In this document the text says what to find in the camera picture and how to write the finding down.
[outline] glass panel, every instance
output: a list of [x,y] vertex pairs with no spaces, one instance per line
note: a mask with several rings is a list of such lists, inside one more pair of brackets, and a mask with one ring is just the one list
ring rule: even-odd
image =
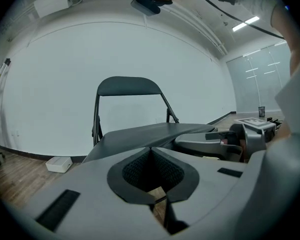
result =
[[286,85],[286,83],[290,79],[290,50],[288,45],[281,44],[277,46],[270,46],[269,52],[273,57],[274,62],[278,63],[276,64],[276,67],[278,69],[282,87]]
[[275,96],[281,90],[281,84],[276,64],[274,64],[268,48],[248,55],[247,58],[252,68],[256,69],[254,74],[261,106],[265,106],[265,111],[280,110]]
[[258,89],[248,58],[239,57],[226,64],[232,78],[236,111],[238,113],[257,111],[259,107]]

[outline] baseboard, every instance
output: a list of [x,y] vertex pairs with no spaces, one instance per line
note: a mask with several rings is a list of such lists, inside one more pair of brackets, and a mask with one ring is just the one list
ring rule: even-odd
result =
[[215,124],[215,123],[221,121],[221,120],[224,119],[225,117],[229,116],[230,114],[236,114],[236,113],[237,113],[236,111],[231,111],[231,112],[229,112],[229,113],[227,113],[227,114],[225,114],[225,115],[219,117],[218,119],[213,120],[212,122],[208,122],[207,125],[213,125],[213,124]]
[[[25,158],[31,158],[31,159],[37,159],[37,160],[42,160],[42,161],[48,161],[53,157],[57,157],[57,155],[44,155],[44,154],[34,154],[34,153],[28,153],[24,151],[19,151],[15,150],[12,148],[8,148],[5,146],[0,145],[0,149],[10,152],[15,155],[19,155]],[[71,160],[73,163],[82,163],[82,161],[86,158],[86,155],[81,155],[81,156],[71,156]]]

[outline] black velcro strip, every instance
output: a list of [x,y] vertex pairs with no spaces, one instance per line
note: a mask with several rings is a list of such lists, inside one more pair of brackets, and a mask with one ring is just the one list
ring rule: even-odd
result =
[[230,176],[233,176],[233,177],[240,178],[243,172],[238,171],[238,170],[231,170],[231,169],[227,169],[227,168],[220,168],[218,170],[218,173],[222,173],[222,174],[226,174],[226,175],[230,175]]
[[75,203],[80,193],[65,190],[36,220],[39,224],[54,231]]

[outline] fluorescent light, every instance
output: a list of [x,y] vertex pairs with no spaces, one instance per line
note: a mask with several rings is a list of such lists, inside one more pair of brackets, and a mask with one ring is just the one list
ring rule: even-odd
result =
[[282,42],[276,43],[274,46],[280,46],[280,45],[283,45],[283,44],[286,44],[286,43],[287,43],[287,41],[282,41]]
[[246,72],[250,72],[250,71],[252,71],[252,70],[257,70],[257,69],[258,69],[258,67],[253,68],[253,69],[250,69],[250,70],[247,70]]
[[255,16],[251,19],[246,20],[245,23],[250,24],[252,22],[256,22],[257,20],[259,20],[259,17]]
[[266,72],[266,73],[264,73],[264,75],[265,75],[265,74],[269,74],[269,73],[272,73],[272,72],[275,72],[275,70],[274,70],[274,71],[269,71],[269,72]]
[[251,55],[251,54],[254,54],[254,53],[257,53],[257,52],[260,52],[260,51],[261,51],[261,49],[255,50],[255,51],[253,51],[253,52],[249,52],[249,53],[246,53],[246,54],[242,55],[242,57],[246,57],[246,56],[248,56],[248,55]]
[[272,64],[269,64],[268,66],[272,66],[272,65],[275,65],[275,64],[279,64],[280,62],[276,62],[276,63],[272,63]]
[[235,31],[237,31],[237,30],[239,30],[239,29],[242,29],[242,28],[245,27],[247,24],[250,24],[250,23],[255,22],[255,21],[257,21],[257,20],[259,20],[259,17],[257,17],[257,16],[255,16],[255,17],[253,17],[253,18],[250,18],[250,19],[246,20],[245,23],[241,23],[241,24],[239,24],[238,26],[233,27],[232,30],[233,30],[233,32],[235,32]]

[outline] trash can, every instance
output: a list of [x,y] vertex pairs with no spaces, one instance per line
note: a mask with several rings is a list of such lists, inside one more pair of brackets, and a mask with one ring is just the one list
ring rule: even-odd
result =
[[265,106],[259,106],[259,117],[264,118],[266,116],[266,107]]

